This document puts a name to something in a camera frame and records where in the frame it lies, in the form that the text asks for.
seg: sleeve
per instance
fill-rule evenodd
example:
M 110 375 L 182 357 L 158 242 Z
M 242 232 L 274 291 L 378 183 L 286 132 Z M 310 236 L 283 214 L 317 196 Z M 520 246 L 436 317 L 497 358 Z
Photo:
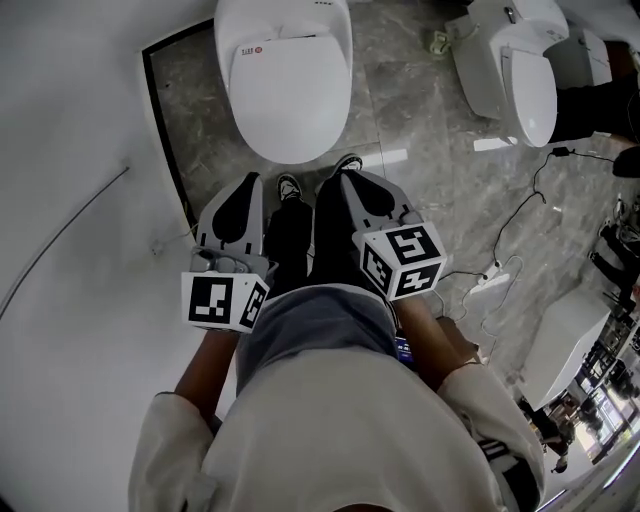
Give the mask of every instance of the sleeve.
M 213 434 L 184 398 L 157 395 L 142 423 L 129 479 L 130 512 L 180 512 Z
M 544 494 L 542 446 L 497 377 L 468 364 L 445 379 L 438 395 L 482 449 L 509 512 L 535 511 Z

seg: leg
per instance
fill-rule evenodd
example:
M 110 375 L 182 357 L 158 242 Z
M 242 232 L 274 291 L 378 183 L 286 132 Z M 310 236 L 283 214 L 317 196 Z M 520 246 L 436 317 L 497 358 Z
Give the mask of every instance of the leg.
M 620 290 L 630 287 L 635 283 L 634 280 L 629 284 L 629 277 L 627 273 L 611 265 L 611 263 L 606 261 L 598 253 L 593 253 L 590 257 L 593 264 L 598 267 L 598 270 L 602 272 L 604 277 L 620 288 Z
M 316 204 L 313 284 L 343 283 L 368 288 L 358 266 L 358 250 L 349 208 L 342 197 L 340 173 L 322 184 Z
M 558 114 L 551 142 L 590 137 L 594 131 L 637 142 L 636 135 L 640 134 L 635 134 L 634 129 L 637 132 L 639 118 L 637 73 L 595 87 L 558 90 Z
M 625 270 L 635 272 L 636 269 L 640 268 L 640 259 L 638 259 L 635 254 L 633 254 L 620 240 L 618 240 L 614 226 L 606 226 L 602 228 L 601 236 L 605 239 L 609 248 L 616 253 L 616 256 L 624 265 Z
M 264 248 L 267 257 L 278 263 L 278 268 L 270 298 L 306 284 L 312 217 L 311 206 L 299 194 L 284 198 L 282 208 L 271 217 Z
M 558 114 L 556 126 L 549 142 L 577 140 L 591 137 L 595 129 L 593 116 L 585 108 L 590 101 L 593 87 L 574 87 L 558 89 Z

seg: white toilet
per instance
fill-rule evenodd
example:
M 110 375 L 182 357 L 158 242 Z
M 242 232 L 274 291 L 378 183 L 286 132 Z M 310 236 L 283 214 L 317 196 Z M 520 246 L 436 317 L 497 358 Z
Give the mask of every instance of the white toilet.
M 219 0 L 214 24 L 222 79 L 247 144 L 282 164 L 331 149 L 351 101 L 346 0 Z
M 567 20 L 554 0 L 474 0 L 467 9 L 447 33 L 471 109 L 501 119 L 505 138 L 546 145 L 557 96 L 542 54 L 569 37 Z

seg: white wall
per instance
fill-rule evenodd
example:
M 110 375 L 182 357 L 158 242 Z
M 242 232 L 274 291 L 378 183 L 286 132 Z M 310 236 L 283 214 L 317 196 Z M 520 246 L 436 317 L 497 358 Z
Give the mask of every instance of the white wall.
M 16 512 L 126 510 L 150 398 L 202 338 L 179 318 L 188 247 L 137 50 L 212 14 L 199 0 L 0 2 L 0 495 Z

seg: floor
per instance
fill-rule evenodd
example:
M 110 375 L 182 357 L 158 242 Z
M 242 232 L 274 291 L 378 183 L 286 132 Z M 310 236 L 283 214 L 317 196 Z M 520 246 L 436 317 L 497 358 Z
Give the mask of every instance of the floor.
M 266 178 L 268 205 L 276 201 L 269 183 L 285 171 L 300 177 L 311 198 L 327 167 L 355 152 L 365 157 L 367 170 L 400 185 L 435 223 L 449 254 L 448 270 L 486 270 L 501 225 L 530 193 L 549 148 L 474 150 L 474 141 L 499 134 L 498 124 L 469 109 L 452 57 L 425 49 L 433 30 L 463 13 L 445 0 L 352 4 L 355 62 L 347 126 L 331 151 L 293 168 L 262 159 L 242 140 L 220 79 L 212 30 L 153 54 L 162 113 L 196 217 L 225 184 L 249 171 Z M 569 147 L 615 157 L 623 145 L 596 136 Z M 510 280 L 465 299 L 469 313 L 459 327 L 490 355 L 491 367 L 506 383 L 515 382 L 550 303 L 580 281 L 596 295 L 608 287 L 587 253 L 617 194 L 630 199 L 635 191 L 635 184 L 612 176 L 610 165 L 551 157 L 538 181 L 547 204 L 530 201 L 497 247 Z M 448 316 L 462 318 L 462 299 L 476 279 L 455 275 L 438 284 Z M 502 309 L 491 313 L 507 290 Z M 438 299 L 431 294 L 429 300 L 439 313 Z

